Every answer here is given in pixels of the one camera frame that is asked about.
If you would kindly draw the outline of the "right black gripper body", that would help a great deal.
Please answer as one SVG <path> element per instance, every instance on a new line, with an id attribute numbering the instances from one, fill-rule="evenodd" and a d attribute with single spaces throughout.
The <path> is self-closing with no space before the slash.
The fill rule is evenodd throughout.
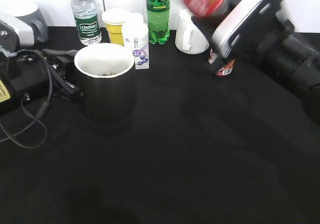
<path id="1" fill-rule="evenodd" d="M 294 29 L 293 24 L 282 15 L 282 2 L 283 0 L 262 1 L 242 26 L 240 39 L 228 61 L 239 58 L 259 65 L 267 52 Z"/>

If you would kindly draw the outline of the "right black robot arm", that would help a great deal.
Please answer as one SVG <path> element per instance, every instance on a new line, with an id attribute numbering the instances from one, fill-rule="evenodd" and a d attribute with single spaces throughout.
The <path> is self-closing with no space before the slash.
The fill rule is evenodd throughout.
<path id="1" fill-rule="evenodd" d="M 241 0 L 222 15 L 192 21 L 218 55 L 213 72 L 232 60 L 251 64 L 299 98 L 319 123 L 320 53 L 294 36 L 294 25 L 281 16 L 282 1 Z"/>

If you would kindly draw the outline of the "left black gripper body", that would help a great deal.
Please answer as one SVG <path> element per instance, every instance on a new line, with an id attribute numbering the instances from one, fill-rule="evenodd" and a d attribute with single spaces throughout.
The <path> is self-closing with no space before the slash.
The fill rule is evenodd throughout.
<path id="1" fill-rule="evenodd" d="M 5 57 L 0 70 L 2 116 L 20 108 L 26 94 L 32 101 L 43 98 L 37 115 L 46 114 L 53 95 L 53 77 L 51 66 L 40 51 L 22 49 L 15 56 Z"/>

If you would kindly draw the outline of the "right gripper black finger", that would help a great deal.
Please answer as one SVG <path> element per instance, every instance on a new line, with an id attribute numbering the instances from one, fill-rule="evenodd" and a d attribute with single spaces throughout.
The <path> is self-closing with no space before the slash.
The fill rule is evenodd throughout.
<path id="1" fill-rule="evenodd" d="M 193 23 L 202 32 L 202 34 L 209 42 L 213 52 L 217 55 L 217 58 L 208 67 L 208 70 L 212 74 L 216 74 L 221 68 L 223 68 L 227 64 L 225 61 L 222 60 L 221 55 L 215 48 L 214 42 L 212 40 L 213 33 L 225 18 L 226 16 L 209 16 L 202 18 L 192 16 L 191 18 Z"/>

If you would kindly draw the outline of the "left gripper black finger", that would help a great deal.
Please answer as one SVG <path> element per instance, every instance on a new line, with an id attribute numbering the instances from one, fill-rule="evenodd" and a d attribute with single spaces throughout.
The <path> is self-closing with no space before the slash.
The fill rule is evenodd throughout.
<path id="1" fill-rule="evenodd" d="M 50 66 L 71 67 L 74 66 L 74 58 L 79 50 L 72 49 L 62 51 L 53 49 L 42 49 L 41 52 Z"/>
<path id="2" fill-rule="evenodd" d="M 49 69 L 53 78 L 53 96 L 72 104 L 79 102 L 83 90 L 77 86 L 75 71 L 57 64 L 49 65 Z"/>

